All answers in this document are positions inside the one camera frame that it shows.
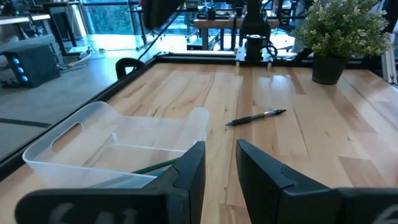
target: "plastic storage container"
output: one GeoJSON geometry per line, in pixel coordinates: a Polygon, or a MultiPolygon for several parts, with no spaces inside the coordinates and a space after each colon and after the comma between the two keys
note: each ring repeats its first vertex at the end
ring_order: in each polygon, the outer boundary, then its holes
{"type": "Polygon", "coordinates": [[[23,154],[49,187],[141,188],[156,176],[132,174],[176,159],[205,140],[208,111],[186,119],[122,116],[110,105],[86,105],[23,154]]]}

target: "black pen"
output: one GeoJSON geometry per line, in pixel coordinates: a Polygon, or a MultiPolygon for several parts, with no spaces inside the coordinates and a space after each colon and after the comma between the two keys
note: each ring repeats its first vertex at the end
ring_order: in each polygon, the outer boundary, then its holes
{"type": "Polygon", "coordinates": [[[236,120],[232,120],[232,121],[226,123],[225,125],[227,125],[227,126],[237,126],[237,125],[240,125],[240,124],[246,124],[246,123],[250,123],[251,121],[254,121],[255,119],[260,119],[260,118],[266,118],[266,117],[269,117],[269,116],[280,115],[280,114],[282,114],[285,111],[286,110],[270,110],[270,111],[267,111],[265,113],[256,114],[256,115],[253,115],[253,116],[248,116],[248,117],[245,117],[245,118],[239,118],[239,119],[236,119],[236,120]]]}

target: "gray floor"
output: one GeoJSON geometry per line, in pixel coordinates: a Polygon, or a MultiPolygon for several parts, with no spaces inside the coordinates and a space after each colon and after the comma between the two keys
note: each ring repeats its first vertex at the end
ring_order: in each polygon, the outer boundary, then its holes
{"type": "MultiPolygon", "coordinates": [[[[170,50],[176,43],[180,44],[178,41],[165,39],[157,43],[142,60],[149,60],[160,50],[170,50]]],[[[60,78],[37,88],[0,88],[0,118],[56,123],[117,80],[114,66],[120,58],[136,58],[142,51],[117,50],[103,54],[95,53],[88,61],[87,67],[63,73],[60,78]]],[[[13,76],[11,70],[0,72],[0,80],[7,80],[13,76]]],[[[0,159],[43,130],[0,123],[0,159]]]]}

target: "black flower pot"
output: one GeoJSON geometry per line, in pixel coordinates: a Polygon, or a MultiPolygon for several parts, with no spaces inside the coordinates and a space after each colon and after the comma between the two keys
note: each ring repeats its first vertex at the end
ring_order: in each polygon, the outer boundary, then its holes
{"type": "Polygon", "coordinates": [[[325,85],[336,84],[348,61],[349,58],[345,57],[314,55],[312,80],[325,85]]]}

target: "potted plant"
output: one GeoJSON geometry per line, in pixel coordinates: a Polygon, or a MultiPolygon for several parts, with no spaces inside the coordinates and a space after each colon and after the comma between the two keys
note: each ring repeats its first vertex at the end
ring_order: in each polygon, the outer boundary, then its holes
{"type": "Polygon", "coordinates": [[[382,33],[386,12],[373,10],[378,0],[314,0],[303,26],[295,31],[314,52],[312,80],[336,84],[349,59],[380,55],[392,48],[382,33]]]}

